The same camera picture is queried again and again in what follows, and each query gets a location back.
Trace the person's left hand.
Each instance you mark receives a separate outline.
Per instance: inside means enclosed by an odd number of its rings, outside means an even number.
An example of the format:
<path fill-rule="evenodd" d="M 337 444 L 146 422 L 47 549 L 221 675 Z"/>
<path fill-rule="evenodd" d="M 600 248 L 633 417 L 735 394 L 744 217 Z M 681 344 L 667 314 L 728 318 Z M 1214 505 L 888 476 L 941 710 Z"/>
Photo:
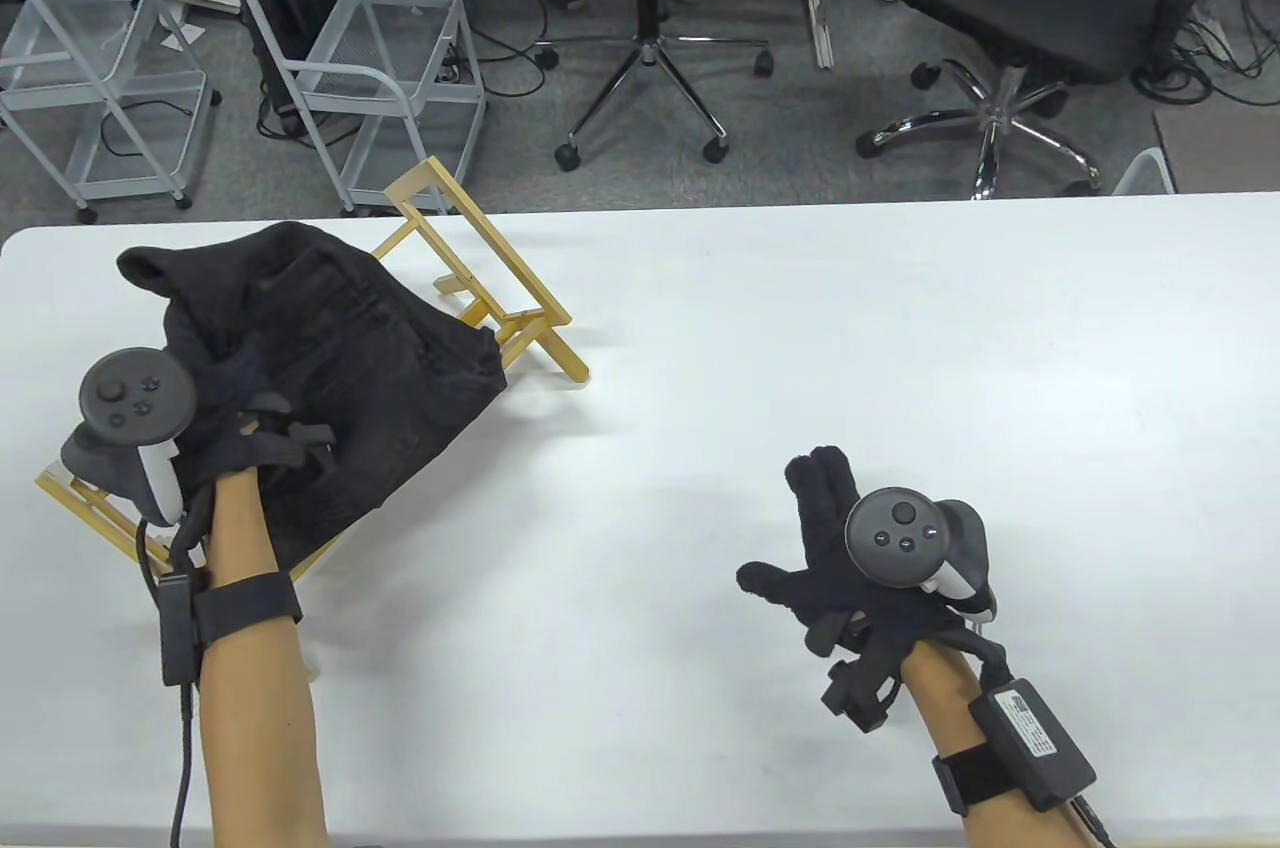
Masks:
<path fill-rule="evenodd" d="M 332 428 L 297 418 L 255 336 L 225 356 L 215 356 L 197 337 L 172 339 L 166 351 L 189 373 L 196 391 L 195 418 L 177 439 L 174 461 L 187 502 L 221 477 L 251 469 L 270 483 L 301 484 L 337 471 Z"/>

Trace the person's right hand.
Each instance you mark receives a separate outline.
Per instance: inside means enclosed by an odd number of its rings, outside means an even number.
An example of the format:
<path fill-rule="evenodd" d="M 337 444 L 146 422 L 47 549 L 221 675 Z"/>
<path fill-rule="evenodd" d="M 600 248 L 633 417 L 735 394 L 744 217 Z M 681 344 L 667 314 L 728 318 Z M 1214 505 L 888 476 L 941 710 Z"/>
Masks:
<path fill-rule="evenodd" d="M 902 684 L 904 662 L 927 640 L 978 658 L 983 687 L 1009 680 L 1004 648 L 980 633 L 996 601 L 975 509 L 906 488 L 860 493 L 847 456 L 835 446 L 796 456 L 783 477 L 797 505 L 806 565 L 744 564 L 737 583 L 791 611 L 812 653 L 852 655 L 829 671 L 822 699 L 832 713 L 865 733 L 879 728 Z"/>

